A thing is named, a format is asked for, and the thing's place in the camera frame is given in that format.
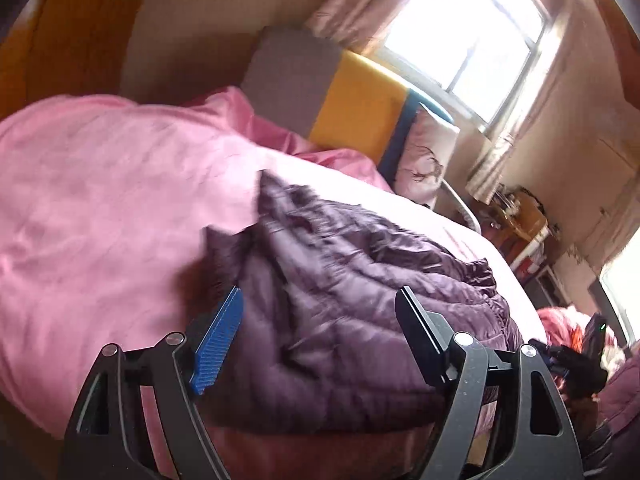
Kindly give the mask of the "pink patterned pillow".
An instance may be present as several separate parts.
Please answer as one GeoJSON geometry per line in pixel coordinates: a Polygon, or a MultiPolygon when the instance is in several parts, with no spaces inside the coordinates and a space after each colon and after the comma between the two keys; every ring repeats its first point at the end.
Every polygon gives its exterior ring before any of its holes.
{"type": "Polygon", "coordinates": [[[433,208],[458,135],[457,126],[420,104],[398,162],[394,192],[433,208]]]}

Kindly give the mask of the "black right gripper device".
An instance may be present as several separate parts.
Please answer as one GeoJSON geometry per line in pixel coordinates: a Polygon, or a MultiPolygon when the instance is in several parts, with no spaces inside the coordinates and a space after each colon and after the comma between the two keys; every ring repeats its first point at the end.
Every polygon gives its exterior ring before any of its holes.
{"type": "Polygon", "coordinates": [[[605,317],[594,314],[586,326],[580,350],[565,344],[544,344],[537,339],[528,342],[540,354],[549,372],[562,379],[562,391],[569,399],[591,398],[608,381],[608,371],[601,365],[607,327],[605,317]]]}

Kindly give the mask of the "pile of red clothes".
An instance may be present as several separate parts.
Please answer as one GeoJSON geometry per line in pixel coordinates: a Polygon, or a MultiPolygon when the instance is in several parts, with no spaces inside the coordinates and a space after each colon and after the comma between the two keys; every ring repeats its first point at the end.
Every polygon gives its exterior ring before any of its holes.
{"type": "Polygon", "coordinates": [[[577,352],[584,350],[587,326],[592,316],[570,307],[545,307],[536,311],[540,318],[548,344],[567,346],[577,352]]]}

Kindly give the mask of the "pink window curtain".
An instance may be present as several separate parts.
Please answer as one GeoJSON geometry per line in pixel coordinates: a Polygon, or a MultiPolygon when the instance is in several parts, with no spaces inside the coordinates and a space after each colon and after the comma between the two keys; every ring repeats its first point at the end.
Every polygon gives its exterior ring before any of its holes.
{"type": "Polygon", "coordinates": [[[319,38],[433,90],[491,142],[465,189],[487,203],[533,125],[570,27],[570,0],[326,0],[319,38]]]}

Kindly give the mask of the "cluttered yellow side table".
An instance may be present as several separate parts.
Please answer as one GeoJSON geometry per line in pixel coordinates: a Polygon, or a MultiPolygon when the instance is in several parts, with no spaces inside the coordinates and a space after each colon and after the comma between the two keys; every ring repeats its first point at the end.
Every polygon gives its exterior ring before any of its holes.
{"type": "Polygon", "coordinates": [[[511,266],[537,250],[549,235],[544,206],[526,188],[498,188],[480,213],[480,227],[511,266]]]}

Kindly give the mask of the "grey yellow blue headboard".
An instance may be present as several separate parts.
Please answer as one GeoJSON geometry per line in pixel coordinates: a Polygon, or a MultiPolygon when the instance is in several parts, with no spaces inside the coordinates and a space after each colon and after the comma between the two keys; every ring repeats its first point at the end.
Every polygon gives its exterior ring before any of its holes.
{"type": "Polygon", "coordinates": [[[366,155],[388,183],[418,110],[454,124],[448,110],[405,79],[303,29],[265,28],[241,90],[257,115],[322,148],[366,155]]]}

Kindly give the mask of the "purple quilted down jacket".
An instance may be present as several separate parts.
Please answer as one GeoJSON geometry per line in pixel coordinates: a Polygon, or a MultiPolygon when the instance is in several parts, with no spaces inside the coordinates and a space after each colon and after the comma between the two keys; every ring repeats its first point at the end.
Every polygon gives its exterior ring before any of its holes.
{"type": "Polygon", "coordinates": [[[496,350],[522,336],[486,261],[465,262],[357,205],[262,174],[257,219],[207,230],[213,288],[235,284],[243,318],[202,410],[256,434],[404,431],[434,422],[442,397],[422,378],[396,320],[412,289],[424,309],[496,350]]]}

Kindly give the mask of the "bright window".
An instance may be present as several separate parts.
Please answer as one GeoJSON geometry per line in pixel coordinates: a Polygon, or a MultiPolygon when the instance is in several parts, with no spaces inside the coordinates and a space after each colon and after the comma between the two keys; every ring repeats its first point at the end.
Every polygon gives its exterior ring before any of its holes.
{"type": "Polygon", "coordinates": [[[485,129],[506,112],[548,24],[539,0],[409,0],[374,57],[485,129]]]}

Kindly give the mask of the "pink bed cover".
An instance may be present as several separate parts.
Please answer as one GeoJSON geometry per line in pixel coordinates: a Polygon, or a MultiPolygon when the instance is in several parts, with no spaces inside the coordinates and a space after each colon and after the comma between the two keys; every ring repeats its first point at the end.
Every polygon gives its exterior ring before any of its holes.
{"type": "Polygon", "coordinates": [[[198,312],[202,231],[254,222],[262,170],[486,259],[523,337],[544,334],[488,240],[390,192],[363,154],[320,150],[255,115],[238,89],[188,107],[55,96],[1,124],[6,400],[62,437],[104,344],[155,344],[198,312]]]}

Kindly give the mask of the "wooden wardrobe panel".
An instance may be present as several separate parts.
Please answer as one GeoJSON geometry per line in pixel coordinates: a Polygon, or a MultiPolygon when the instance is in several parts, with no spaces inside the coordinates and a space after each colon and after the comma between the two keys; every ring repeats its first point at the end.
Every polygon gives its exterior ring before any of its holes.
{"type": "Polygon", "coordinates": [[[1,40],[1,116],[71,94],[116,94],[142,0],[29,0],[1,40]]]}

